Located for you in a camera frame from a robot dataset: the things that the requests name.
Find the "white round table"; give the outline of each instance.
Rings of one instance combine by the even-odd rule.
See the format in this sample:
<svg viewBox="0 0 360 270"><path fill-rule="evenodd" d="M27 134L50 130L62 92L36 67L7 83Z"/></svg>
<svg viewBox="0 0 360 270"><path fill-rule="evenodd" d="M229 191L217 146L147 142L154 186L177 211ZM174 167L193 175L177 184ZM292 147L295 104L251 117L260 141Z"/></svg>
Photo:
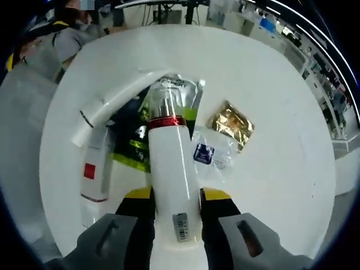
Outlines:
<svg viewBox="0 0 360 270"><path fill-rule="evenodd" d="M84 147L70 142L79 110L138 68L165 66L205 79L197 125L205 125L224 99L255 124L235 160L233 176L224 183L203 180L202 185L226 191L242 213L275 230L288 251L313 258L335 194L332 143L315 98L275 50L235 33L188 25L137 28L96 40L80 51L63 77L47 113L39 166L45 214L62 254L75 248L83 231ZM116 210L128 191L145 185L145 173L114 162L109 211ZM203 249L162 252L155 243L152 269L169 268L164 260L172 262L171 269L207 266Z"/></svg>

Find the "black stand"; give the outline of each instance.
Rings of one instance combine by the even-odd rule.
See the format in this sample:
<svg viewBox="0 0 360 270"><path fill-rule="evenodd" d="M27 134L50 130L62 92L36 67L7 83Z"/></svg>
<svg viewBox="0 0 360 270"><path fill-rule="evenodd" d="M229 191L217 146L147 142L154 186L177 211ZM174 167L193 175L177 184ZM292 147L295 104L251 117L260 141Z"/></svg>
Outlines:
<svg viewBox="0 0 360 270"><path fill-rule="evenodd" d="M162 24L163 21L161 19L161 5L157 6L157 24Z"/></svg>
<svg viewBox="0 0 360 270"><path fill-rule="evenodd" d="M187 9L186 9L186 17L185 17L185 24L192 24L192 18L194 16L194 9L196 6L198 6L198 2L196 0L191 0L188 4L187 4Z"/></svg>

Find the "white tube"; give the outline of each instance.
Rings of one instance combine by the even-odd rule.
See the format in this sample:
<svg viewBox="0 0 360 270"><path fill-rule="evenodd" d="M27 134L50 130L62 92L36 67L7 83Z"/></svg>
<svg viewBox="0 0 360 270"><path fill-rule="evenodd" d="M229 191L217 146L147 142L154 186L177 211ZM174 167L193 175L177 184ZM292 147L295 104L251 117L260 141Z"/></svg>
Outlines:
<svg viewBox="0 0 360 270"><path fill-rule="evenodd" d="M79 112L79 121L71 138L72 143L79 147L83 146L91 134L92 127L90 125L97 127L99 124L103 124L131 98L170 72L171 70L168 69L149 72L139 70L134 77L118 88L111 89L103 97L99 98L98 95L94 95L94 98L79 110L82 115Z"/></svg>
<svg viewBox="0 0 360 270"><path fill-rule="evenodd" d="M200 186L182 113L176 89L152 91L148 141L156 235L166 248L175 250L197 246L202 226Z"/></svg>

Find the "white bottle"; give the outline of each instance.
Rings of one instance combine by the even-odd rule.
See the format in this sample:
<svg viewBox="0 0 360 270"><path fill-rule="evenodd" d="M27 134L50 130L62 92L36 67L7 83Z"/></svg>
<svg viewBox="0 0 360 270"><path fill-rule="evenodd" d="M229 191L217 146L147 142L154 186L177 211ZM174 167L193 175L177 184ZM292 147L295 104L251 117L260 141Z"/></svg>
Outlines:
<svg viewBox="0 0 360 270"><path fill-rule="evenodd" d="M148 142L156 238L166 248L191 248L201 241L200 187L180 92L153 89L150 95Z"/></svg>

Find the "red label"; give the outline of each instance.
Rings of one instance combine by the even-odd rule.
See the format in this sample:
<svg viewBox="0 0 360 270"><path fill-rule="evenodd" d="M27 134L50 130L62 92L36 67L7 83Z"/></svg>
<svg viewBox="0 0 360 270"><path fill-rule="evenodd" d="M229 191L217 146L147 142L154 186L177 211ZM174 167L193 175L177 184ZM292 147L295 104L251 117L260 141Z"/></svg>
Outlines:
<svg viewBox="0 0 360 270"><path fill-rule="evenodd" d="M84 177L89 179L95 178L95 165L85 163Z"/></svg>
<svg viewBox="0 0 360 270"><path fill-rule="evenodd" d="M148 128L161 128L161 127L168 127L171 125L186 125L186 121L182 116L167 116L167 117L158 117L152 119L148 123Z"/></svg>

